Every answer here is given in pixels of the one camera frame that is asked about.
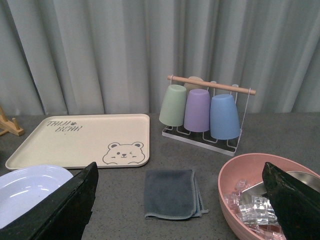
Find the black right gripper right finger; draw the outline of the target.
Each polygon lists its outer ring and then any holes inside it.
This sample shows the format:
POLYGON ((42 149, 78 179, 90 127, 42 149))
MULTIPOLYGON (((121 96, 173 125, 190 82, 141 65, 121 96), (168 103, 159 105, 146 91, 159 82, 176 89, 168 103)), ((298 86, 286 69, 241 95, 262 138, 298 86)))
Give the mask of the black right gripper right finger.
POLYGON ((262 179, 277 221, 288 240, 320 238, 320 193, 271 162, 262 179))

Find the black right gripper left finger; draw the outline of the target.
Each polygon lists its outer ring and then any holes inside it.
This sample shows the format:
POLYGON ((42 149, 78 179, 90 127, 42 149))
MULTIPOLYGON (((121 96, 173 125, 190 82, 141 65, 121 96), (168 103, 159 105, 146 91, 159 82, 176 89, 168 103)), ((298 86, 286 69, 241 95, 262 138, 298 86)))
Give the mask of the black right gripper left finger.
POLYGON ((2 240, 80 240, 89 223, 99 179, 96 162, 0 230, 2 240))

